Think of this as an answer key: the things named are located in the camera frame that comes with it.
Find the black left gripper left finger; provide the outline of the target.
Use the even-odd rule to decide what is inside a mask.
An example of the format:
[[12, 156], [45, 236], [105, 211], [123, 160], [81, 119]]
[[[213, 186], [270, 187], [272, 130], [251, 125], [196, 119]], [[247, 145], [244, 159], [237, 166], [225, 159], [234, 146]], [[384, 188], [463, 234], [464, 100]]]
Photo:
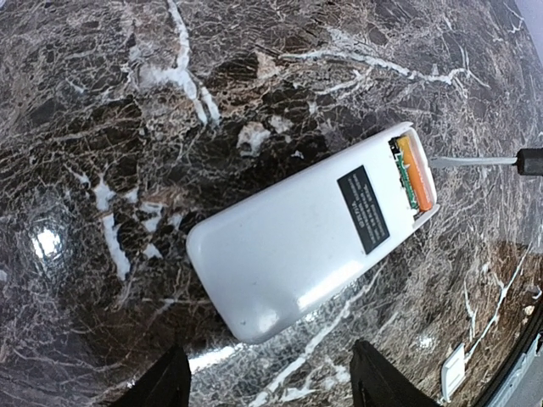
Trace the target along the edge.
[[190, 387], [188, 357], [174, 344], [111, 406], [188, 406]]

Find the yellow handled screwdriver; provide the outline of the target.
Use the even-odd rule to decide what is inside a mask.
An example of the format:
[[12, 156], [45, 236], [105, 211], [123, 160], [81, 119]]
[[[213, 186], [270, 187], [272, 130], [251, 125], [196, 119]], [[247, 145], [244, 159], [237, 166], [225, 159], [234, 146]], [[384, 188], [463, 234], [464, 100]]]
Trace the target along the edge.
[[542, 176], [543, 157], [541, 148], [521, 148], [514, 157], [436, 157], [429, 159], [428, 165], [435, 169], [475, 165], [505, 165], [515, 167], [521, 176]]

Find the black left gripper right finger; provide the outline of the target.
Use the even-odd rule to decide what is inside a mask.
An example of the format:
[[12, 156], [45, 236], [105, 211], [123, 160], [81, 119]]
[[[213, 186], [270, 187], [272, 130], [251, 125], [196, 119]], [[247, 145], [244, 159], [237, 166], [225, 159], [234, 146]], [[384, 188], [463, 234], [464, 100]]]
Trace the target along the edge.
[[352, 350], [350, 382], [354, 406], [439, 406], [368, 341], [357, 340]]

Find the white remote control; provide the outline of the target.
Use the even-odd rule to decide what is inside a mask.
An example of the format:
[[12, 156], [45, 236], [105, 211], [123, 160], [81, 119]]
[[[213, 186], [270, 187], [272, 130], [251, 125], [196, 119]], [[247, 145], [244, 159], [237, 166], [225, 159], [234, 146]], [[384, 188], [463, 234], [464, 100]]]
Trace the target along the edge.
[[[389, 141], [409, 136], [434, 204], [412, 209]], [[188, 257], [242, 343], [263, 343], [317, 309], [437, 213], [428, 160], [410, 122], [380, 131], [199, 222]]]

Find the white battery cover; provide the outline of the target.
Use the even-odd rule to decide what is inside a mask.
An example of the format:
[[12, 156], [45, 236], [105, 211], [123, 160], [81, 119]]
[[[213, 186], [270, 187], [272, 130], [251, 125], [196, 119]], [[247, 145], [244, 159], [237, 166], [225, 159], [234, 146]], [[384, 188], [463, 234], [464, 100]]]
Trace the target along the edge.
[[465, 376], [465, 345], [461, 343], [441, 367], [441, 392], [445, 399], [451, 398], [452, 394], [462, 385]]

